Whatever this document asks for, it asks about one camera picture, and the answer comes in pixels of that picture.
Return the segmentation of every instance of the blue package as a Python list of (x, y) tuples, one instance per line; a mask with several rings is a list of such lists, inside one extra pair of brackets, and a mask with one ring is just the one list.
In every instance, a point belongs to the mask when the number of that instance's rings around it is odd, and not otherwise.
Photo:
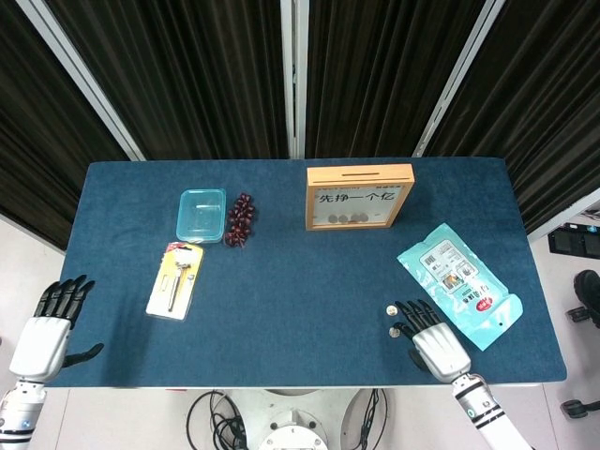
[(445, 223), (397, 260), (482, 351), (523, 313), (520, 299)]

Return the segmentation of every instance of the blue tablecloth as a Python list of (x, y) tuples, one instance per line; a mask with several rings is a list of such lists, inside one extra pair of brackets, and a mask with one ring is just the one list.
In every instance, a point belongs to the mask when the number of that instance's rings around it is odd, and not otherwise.
[[(306, 167), (411, 162), (416, 184), (390, 229), (305, 230)], [(256, 199), (241, 248), (205, 245), (184, 322), (145, 314), (180, 194), (225, 188)], [(436, 383), (392, 339), (385, 307), (425, 297), (397, 262), (447, 222), (517, 294), (523, 316), (485, 352), (458, 331), (492, 383), (566, 372), (504, 163), (495, 158), (106, 162), (90, 166), (62, 279), (97, 282), (69, 344), (93, 361), (55, 386), (387, 386)]]

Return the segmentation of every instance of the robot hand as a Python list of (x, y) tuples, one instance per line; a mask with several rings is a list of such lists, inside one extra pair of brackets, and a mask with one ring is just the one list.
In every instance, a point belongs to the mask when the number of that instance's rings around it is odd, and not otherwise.
[(96, 344), (87, 352), (66, 356), (70, 330), (94, 287), (94, 281), (84, 282), (82, 275), (52, 284), (41, 295), (34, 317), (25, 324), (9, 367), (19, 380), (0, 404), (0, 450), (27, 448), (46, 399), (44, 383), (61, 368), (94, 358), (104, 347)]
[(471, 358), (462, 348), (450, 327), (423, 300), (421, 306), (396, 302), (406, 320), (394, 328), (409, 338), (415, 349), (409, 350), (414, 363), (426, 369), (442, 383), (454, 386), (454, 397), (482, 434), (492, 450), (531, 450), (492, 396), (486, 381), (471, 375)]

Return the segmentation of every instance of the white floor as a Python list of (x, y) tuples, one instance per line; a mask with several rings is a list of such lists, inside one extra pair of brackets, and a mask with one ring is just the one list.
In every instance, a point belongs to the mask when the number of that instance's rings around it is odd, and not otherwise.
[[(532, 252), (552, 321), (568, 368), (566, 382), (494, 386), (494, 393), (528, 441), (548, 450), (592, 450), (600, 442), (600, 412), (569, 420), (560, 404), (571, 398), (600, 399), (600, 330), (591, 322), (574, 324), (564, 312), (578, 306), (573, 276), (583, 269), (600, 272), (600, 260), (548, 252), (541, 239)], [(13, 384), (8, 363), (24, 322), (43, 290), (58, 278), (63, 256), (0, 221), (0, 391)], [(404, 387), (389, 390), (390, 413), (381, 449), (487, 448), (452, 399), (449, 388)], [(42, 412), (33, 450), (186, 449), (185, 418), (201, 391), (53, 389)], [(346, 417), (343, 448), (357, 443), (366, 393)], [(373, 434), (380, 424), (376, 416)], [(192, 436), (198, 448), (210, 449), (205, 408), (193, 415)]]

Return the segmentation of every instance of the white machine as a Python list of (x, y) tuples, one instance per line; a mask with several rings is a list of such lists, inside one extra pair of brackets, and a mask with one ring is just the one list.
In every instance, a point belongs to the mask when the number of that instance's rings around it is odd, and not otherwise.
[[(46, 398), (44, 383), (61, 368), (88, 361), (102, 350), (103, 344), (97, 344), (87, 352), (66, 356), (70, 330), (94, 286), (93, 281), (84, 282), (85, 276), (81, 276), (51, 285), (25, 325), (10, 364), (19, 380), (0, 404), (0, 450), (25, 450)], [(492, 450), (531, 450), (484, 379), (469, 373), (471, 359), (452, 330), (427, 303), (420, 302), (422, 307), (396, 302), (397, 312), (411, 325), (397, 322), (393, 327), (414, 343), (413, 361), (440, 382), (454, 386), (455, 398)], [(246, 422), (249, 450), (339, 450), (341, 421), (355, 391), (316, 391), (287, 399), (262, 391), (258, 403), (249, 392), (232, 395)], [(317, 405), (321, 405), (316, 409), (323, 417), (309, 412)], [(257, 407), (262, 413), (255, 413)]]

